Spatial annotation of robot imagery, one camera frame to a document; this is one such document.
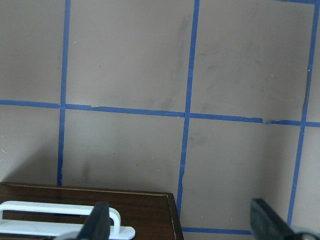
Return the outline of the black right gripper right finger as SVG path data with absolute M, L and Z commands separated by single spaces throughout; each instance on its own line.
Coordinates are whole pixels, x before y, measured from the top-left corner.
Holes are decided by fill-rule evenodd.
M 256 240 L 288 240 L 294 231 L 262 198 L 250 202 L 250 227 Z

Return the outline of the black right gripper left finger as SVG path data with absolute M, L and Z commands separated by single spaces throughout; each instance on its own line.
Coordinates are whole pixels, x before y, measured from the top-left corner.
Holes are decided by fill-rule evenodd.
M 110 236 L 109 203 L 97 202 L 77 235 L 78 240 L 108 240 Z

